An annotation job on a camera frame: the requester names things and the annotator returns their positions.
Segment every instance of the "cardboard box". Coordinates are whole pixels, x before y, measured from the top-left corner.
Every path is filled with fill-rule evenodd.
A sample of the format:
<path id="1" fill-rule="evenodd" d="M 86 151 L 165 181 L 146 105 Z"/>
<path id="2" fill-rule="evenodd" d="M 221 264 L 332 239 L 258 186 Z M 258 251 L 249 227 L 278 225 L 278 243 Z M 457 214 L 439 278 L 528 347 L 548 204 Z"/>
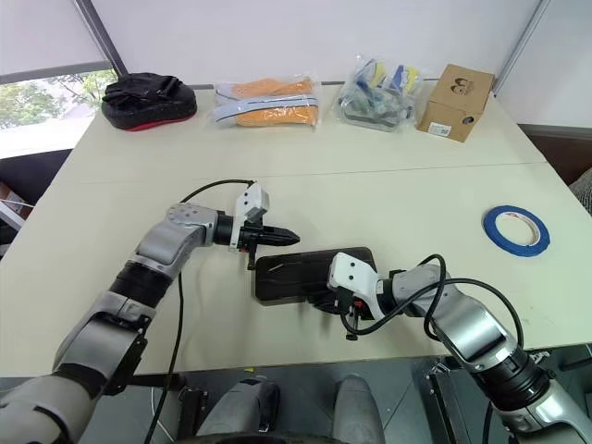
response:
<path id="1" fill-rule="evenodd" d="M 10 190 L 10 187 L 6 185 L 4 182 L 0 182 L 0 199 L 6 199 L 7 201 L 13 202 L 21 202 L 25 204 L 26 202 L 15 192 Z M 2 202 L 16 214 L 21 216 L 23 219 L 26 219 L 29 214 L 31 213 L 31 207 L 25 205 L 19 205 L 18 203 L 9 203 L 9 202 Z"/>
<path id="2" fill-rule="evenodd" d="M 492 84 L 493 74 L 448 65 L 417 129 L 464 142 L 483 115 Z"/>

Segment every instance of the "gray pants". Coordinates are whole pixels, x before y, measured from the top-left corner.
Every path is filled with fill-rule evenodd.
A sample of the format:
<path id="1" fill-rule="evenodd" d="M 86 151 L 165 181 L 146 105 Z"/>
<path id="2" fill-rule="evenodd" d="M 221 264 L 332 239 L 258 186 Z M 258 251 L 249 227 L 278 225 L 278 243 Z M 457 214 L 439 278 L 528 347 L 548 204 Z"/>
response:
<path id="1" fill-rule="evenodd" d="M 197 436 L 267 431 L 275 417 L 268 405 L 273 389 L 278 388 L 264 378 L 241 381 L 214 406 Z M 348 444 L 385 444 L 375 399 L 359 376 L 347 376 L 339 385 L 331 437 Z"/>

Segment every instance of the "plastic bag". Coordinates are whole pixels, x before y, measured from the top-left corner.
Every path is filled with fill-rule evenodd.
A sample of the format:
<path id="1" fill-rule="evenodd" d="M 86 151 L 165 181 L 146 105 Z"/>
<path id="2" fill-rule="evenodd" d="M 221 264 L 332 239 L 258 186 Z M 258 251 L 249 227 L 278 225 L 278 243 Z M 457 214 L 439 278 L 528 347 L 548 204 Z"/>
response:
<path id="1" fill-rule="evenodd" d="M 215 85 L 212 119 L 220 127 L 319 123 L 316 84 L 310 77 Z"/>
<path id="2" fill-rule="evenodd" d="M 422 86 L 417 68 L 358 56 L 358 67 L 341 88 L 333 106 L 344 122 L 374 130 L 394 131 L 415 124 L 415 99 Z"/>

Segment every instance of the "tree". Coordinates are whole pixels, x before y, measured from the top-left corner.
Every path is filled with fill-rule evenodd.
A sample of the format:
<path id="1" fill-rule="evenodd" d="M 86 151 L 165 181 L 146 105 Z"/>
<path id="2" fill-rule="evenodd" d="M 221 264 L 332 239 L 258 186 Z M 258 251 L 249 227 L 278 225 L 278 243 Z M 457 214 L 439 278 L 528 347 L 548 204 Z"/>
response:
<path id="1" fill-rule="evenodd" d="M 41 123 L 63 112 L 63 99 L 55 98 L 34 82 L 0 86 L 0 129 Z"/>
<path id="2" fill-rule="evenodd" d="M 77 104 L 86 104 L 93 107 L 98 107 L 101 104 L 105 87 L 116 80 L 117 77 L 113 69 L 82 74 L 67 74 L 47 79 L 49 83 L 58 84 L 68 90 Z"/>

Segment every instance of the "blue tape roll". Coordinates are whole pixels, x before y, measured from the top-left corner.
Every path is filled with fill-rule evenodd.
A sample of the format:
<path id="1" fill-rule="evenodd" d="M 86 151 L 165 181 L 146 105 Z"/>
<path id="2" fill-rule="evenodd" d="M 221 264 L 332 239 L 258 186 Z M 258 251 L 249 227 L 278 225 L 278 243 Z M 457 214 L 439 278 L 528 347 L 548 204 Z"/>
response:
<path id="1" fill-rule="evenodd" d="M 496 219 L 502 214 L 518 217 L 526 222 L 535 234 L 535 242 L 530 245 L 521 245 L 505 238 L 496 226 Z M 531 212 L 517 206 L 502 205 L 489 210 L 483 219 L 483 229 L 493 243 L 498 245 L 502 250 L 516 256 L 536 256 L 543 253 L 551 242 L 549 231 L 545 227 L 545 224 Z"/>

